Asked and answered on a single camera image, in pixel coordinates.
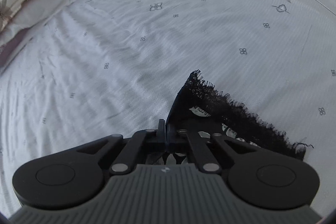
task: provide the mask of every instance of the gray ribbed plate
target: gray ribbed plate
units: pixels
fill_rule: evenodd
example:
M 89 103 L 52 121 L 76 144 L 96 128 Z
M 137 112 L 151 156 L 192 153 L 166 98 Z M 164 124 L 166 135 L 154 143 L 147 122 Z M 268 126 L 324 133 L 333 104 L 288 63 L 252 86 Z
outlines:
M 128 175 L 112 177 L 85 204 L 61 211 L 23 206 L 10 220 L 17 224 L 314 224 L 320 216 L 309 206 L 290 211 L 253 207 L 234 196 L 220 176 L 186 164 L 138 165 Z

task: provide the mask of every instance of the mattress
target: mattress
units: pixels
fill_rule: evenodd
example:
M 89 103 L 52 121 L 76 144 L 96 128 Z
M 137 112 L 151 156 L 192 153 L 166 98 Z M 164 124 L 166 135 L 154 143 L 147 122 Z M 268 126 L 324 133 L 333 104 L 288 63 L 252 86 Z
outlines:
M 155 128 L 189 74 L 312 144 L 312 207 L 336 196 L 336 0 L 77 0 L 36 28 L 0 77 L 0 211 L 25 162 Z

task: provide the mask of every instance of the white bedsheet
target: white bedsheet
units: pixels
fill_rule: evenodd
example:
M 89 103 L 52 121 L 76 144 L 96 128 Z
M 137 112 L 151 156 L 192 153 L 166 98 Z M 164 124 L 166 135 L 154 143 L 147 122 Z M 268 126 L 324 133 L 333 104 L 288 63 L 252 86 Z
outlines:
M 336 0 L 319 0 L 336 12 Z M 292 142 L 314 145 L 313 201 L 336 197 L 336 17 L 315 0 L 78 0 L 35 30 L 0 78 L 0 211 L 15 170 L 95 139 L 154 128 L 190 72 Z

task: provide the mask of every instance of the black lace fabric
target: black lace fabric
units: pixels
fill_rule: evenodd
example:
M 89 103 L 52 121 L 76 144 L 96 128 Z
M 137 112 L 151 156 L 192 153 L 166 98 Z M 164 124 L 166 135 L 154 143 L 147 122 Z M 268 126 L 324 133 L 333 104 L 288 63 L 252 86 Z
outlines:
M 192 111 L 195 109 L 200 115 L 195 115 Z M 210 134 L 223 133 L 224 124 L 236 132 L 236 138 L 299 160 L 303 160 L 307 147 L 303 143 L 290 143 L 286 132 L 276 130 L 257 114 L 248 112 L 243 103 L 232 100 L 229 94 L 215 90 L 210 82 L 203 80 L 199 70 L 190 74 L 178 93 L 167 123 L 184 129 L 197 124 L 197 130 Z

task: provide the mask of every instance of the black circular pad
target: black circular pad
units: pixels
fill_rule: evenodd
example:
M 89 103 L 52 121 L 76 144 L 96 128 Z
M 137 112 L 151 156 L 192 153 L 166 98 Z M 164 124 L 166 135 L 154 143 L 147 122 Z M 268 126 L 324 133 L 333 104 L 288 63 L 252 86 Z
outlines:
M 75 177 L 75 171 L 67 165 L 54 164 L 42 168 L 36 174 L 36 179 L 48 186 L 67 184 Z
M 242 155 L 228 184 L 242 200 L 264 209 L 289 210 L 310 204 L 320 180 L 308 164 L 267 151 Z
M 281 165 L 267 165 L 258 169 L 257 178 L 269 186 L 285 187 L 296 179 L 294 171 Z
M 87 159 L 40 158 L 22 165 L 13 176 L 13 188 L 22 204 L 60 210 L 80 205 L 99 193 L 104 178 L 98 164 Z

